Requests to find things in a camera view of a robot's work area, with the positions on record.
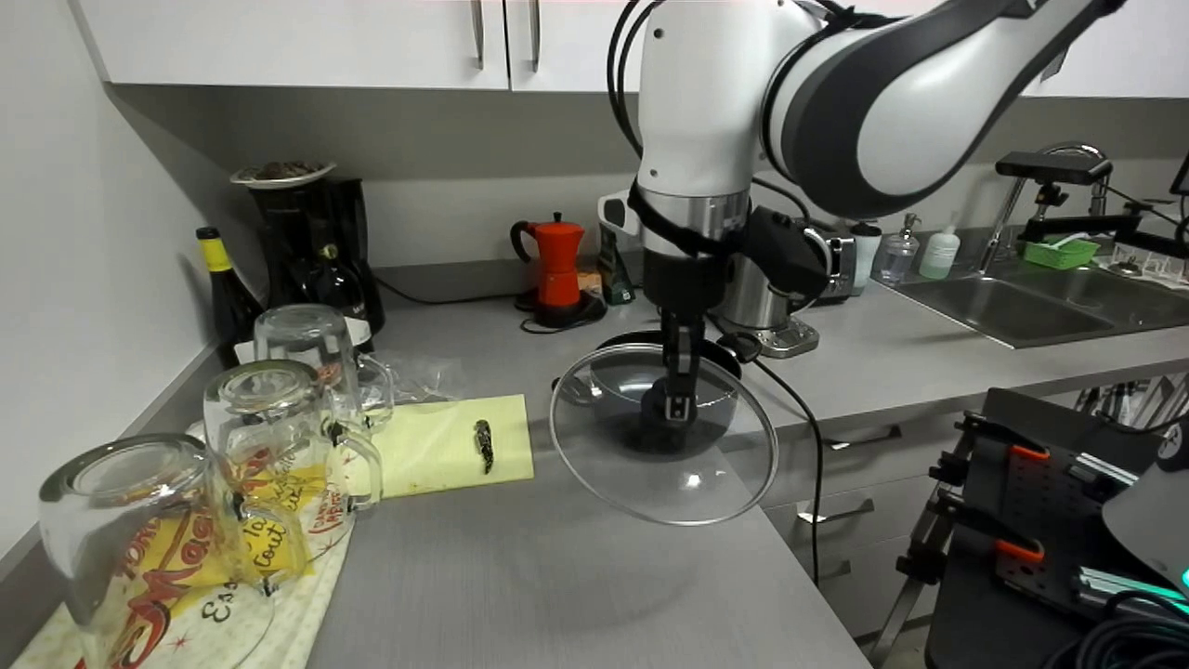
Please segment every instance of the coffee maker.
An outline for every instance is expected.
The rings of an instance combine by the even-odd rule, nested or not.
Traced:
[[[381,325],[381,302],[368,267],[368,206],[361,179],[318,179],[288,190],[251,190],[256,236],[267,267],[264,305],[324,302],[368,336]]]

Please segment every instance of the robotic arm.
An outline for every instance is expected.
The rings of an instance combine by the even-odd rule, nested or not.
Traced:
[[[629,192],[669,366],[644,416],[654,436],[675,444],[693,416],[693,349],[701,317],[723,296],[729,256],[750,256],[775,288],[823,287],[820,260],[795,234],[750,221],[758,143],[823,213],[861,219],[911,206],[962,167],[1028,78],[1118,7],[946,0],[919,18],[846,29],[833,0],[654,4],[639,84],[644,159]]]

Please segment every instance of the red kettle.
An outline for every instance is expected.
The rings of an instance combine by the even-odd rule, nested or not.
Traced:
[[[509,231],[511,248],[525,262],[535,260],[535,309],[566,317],[581,309],[583,288],[581,288],[581,244],[583,244],[583,225],[566,221],[560,213],[552,213],[552,221],[516,221]]]

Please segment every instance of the kitchen counter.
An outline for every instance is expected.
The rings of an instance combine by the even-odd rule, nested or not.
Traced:
[[[520,320],[501,302],[391,313],[375,349],[399,362],[401,387],[527,397],[539,475],[401,496],[365,516],[311,666],[865,666],[763,510],[706,531],[651,527],[587,496],[545,450],[551,377],[608,333],[654,325],[654,309],[614,309],[566,333],[525,333]],[[820,329],[820,349],[771,360],[771,372],[839,431],[973,403],[987,387],[1059,392],[1189,366],[1189,325],[1019,351],[888,287],[801,320]],[[764,374],[748,372],[748,382],[783,436],[800,431]],[[194,387],[200,374],[178,382],[145,428],[184,428]],[[6,557],[0,599],[38,579],[46,569]],[[0,611],[0,638],[25,628]]]

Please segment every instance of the yellow sticky note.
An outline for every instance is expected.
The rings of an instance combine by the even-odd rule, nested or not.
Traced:
[[[479,419],[489,423],[489,471],[484,471],[477,444]],[[535,475],[525,392],[399,403],[373,442],[381,459],[387,496]]]

